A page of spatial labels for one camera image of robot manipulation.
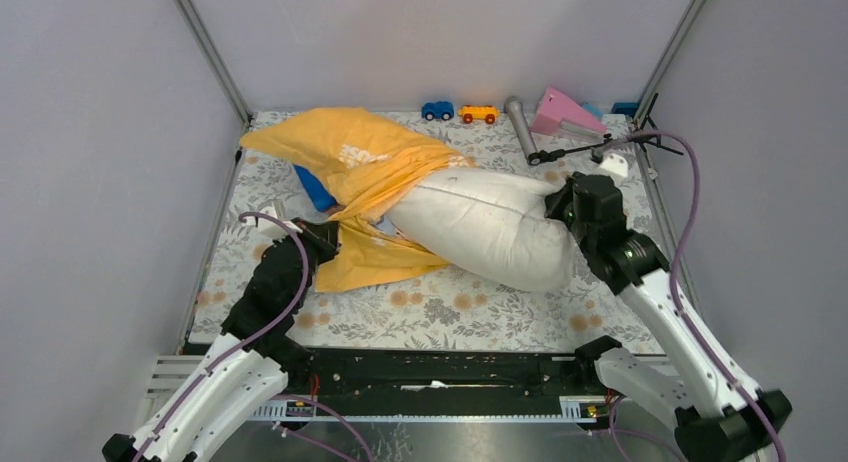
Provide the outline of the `yellow and blue pillowcase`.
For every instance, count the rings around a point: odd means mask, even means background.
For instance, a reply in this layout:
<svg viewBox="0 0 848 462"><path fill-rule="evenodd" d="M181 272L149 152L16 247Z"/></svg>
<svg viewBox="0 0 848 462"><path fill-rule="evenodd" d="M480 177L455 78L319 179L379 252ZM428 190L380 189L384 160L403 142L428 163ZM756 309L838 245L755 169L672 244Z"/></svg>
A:
<svg viewBox="0 0 848 462"><path fill-rule="evenodd" d="M318 108L244 135L243 148L306 168L341 205L340 249L321 264L318 292L344 292L440 270L447 261L376 223L417 183L474 161L439 139L363 108Z"/></svg>

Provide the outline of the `white pillow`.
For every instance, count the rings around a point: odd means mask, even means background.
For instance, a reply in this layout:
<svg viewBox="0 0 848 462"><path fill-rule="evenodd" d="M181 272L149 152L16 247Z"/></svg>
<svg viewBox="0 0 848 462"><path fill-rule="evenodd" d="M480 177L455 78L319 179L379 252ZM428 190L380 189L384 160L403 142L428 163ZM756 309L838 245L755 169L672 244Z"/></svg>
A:
<svg viewBox="0 0 848 462"><path fill-rule="evenodd" d="M453 167L418 182L387 212L407 239L475 275L523 291L567 287L576 245L546 215L555 185L480 168Z"/></svg>

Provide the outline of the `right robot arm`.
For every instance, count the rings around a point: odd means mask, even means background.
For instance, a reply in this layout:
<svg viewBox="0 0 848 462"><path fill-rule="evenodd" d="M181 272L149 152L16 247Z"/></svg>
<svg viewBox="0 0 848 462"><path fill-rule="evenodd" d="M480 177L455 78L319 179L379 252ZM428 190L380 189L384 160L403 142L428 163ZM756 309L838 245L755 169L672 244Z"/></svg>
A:
<svg viewBox="0 0 848 462"><path fill-rule="evenodd" d="M591 272L637 314L678 373L669 378L602 337L576 351L577 387L625 396L673 432L688 461L742 461L777 448L792 412L788 398L762 390L711 334L658 246L628 228L612 178L576 172L545 204L547 217L564 222Z"/></svg>

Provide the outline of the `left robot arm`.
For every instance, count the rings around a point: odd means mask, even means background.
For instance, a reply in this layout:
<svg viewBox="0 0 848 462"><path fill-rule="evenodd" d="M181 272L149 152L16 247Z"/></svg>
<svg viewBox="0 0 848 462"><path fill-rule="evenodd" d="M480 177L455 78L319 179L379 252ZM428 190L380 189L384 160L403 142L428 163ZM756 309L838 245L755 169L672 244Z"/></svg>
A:
<svg viewBox="0 0 848 462"><path fill-rule="evenodd" d="M319 266L338 253L339 225L296 218L262 254L203 360L133 434L114 434L107 461L208 461L248 417L309 383L311 354L287 335Z"/></svg>

